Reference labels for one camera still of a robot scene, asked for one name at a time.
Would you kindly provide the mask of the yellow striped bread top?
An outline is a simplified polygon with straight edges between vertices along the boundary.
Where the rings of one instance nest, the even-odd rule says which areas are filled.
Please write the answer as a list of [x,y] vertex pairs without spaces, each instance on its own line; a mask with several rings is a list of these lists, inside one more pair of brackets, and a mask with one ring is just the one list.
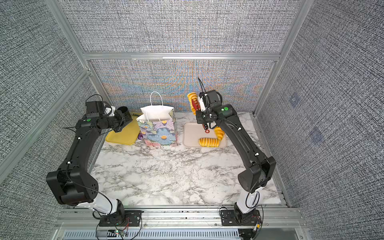
[[189,93],[187,97],[190,102],[191,111],[193,112],[194,115],[196,115],[196,111],[199,111],[201,109],[198,95],[196,93]]

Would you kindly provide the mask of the floral paper gift bag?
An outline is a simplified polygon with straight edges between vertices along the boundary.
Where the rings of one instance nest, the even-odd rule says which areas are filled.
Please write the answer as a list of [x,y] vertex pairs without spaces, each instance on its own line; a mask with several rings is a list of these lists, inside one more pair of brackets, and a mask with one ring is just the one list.
[[154,105],[152,96],[160,93],[153,91],[150,95],[150,105],[141,108],[142,114],[137,117],[138,126],[147,146],[175,146],[177,144],[177,127],[175,109],[164,105],[161,99],[159,105]]

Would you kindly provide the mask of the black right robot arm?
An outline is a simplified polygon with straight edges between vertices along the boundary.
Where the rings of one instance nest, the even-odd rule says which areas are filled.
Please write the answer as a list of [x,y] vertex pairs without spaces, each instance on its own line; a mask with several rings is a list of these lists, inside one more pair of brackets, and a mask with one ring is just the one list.
[[261,200],[260,190],[272,179],[276,160],[267,157],[244,129],[232,105],[224,104],[223,97],[215,90],[199,93],[196,110],[198,124],[210,129],[221,128],[238,151],[245,170],[238,174],[243,191],[235,203],[235,219],[242,223],[256,215],[254,209]]

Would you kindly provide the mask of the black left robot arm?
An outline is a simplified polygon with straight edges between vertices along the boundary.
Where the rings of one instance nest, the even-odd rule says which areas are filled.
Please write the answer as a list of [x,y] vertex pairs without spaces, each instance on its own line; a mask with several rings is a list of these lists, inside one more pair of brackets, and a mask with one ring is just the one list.
[[104,215],[119,211],[120,202],[99,191],[99,184],[88,172],[88,161],[103,130],[116,133],[132,121],[126,107],[118,108],[113,116],[88,117],[78,120],[75,138],[64,161],[46,182],[60,205],[83,206]]

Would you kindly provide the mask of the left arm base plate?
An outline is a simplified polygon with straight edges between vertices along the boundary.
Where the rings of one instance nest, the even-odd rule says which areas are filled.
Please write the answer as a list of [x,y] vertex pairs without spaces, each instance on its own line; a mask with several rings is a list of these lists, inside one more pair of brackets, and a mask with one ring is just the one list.
[[100,227],[138,227],[141,224],[142,211],[125,211],[123,214],[114,213],[101,217]]

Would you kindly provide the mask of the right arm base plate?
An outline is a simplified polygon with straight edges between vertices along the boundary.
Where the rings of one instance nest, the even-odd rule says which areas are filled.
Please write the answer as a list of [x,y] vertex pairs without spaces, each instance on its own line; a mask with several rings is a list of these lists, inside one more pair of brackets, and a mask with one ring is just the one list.
[[238,210],[220,209],[219,215],[223,226],[256,226],[262,223],[262,217],[258,210],[243,214]]

